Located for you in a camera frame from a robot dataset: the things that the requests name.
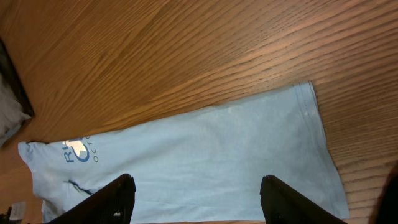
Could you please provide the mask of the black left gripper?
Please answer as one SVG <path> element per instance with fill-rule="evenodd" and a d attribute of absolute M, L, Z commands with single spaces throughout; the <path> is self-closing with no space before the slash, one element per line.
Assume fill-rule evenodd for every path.
<path fill-rule="evenodd" d="M 9 207 L 5 213 L 0 213 L 0 224 L 10 224 L 10 215 L 12 207 Z"/>

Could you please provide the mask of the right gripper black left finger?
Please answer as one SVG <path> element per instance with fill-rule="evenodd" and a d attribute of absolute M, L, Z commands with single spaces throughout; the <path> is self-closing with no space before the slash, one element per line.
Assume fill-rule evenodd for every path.
<path fill-rule="evenodd" d="M 136 186 L 129 174 L 117 179 L 73 207 L 50 224 L 129 224 Z"/>

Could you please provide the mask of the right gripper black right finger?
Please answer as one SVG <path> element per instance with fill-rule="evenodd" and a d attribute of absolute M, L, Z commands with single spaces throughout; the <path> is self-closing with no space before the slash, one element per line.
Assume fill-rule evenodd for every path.
<path fill-rule="evenodd" d="M 267 224 L 346 224 L 274 175 L 262 178 L 260 195 Z"/>

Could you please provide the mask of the light blue printed t-shirt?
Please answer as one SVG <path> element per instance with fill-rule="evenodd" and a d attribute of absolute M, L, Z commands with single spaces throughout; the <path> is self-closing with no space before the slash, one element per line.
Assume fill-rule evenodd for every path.
<path fill-rule="evenodd" d="M 122 174 L 136 185 L 133 223 L 262 220 L 266 175 L 349 217 L 309 82 L 119 131 L 20 142 L 18 150 L 45 222 Z"/>

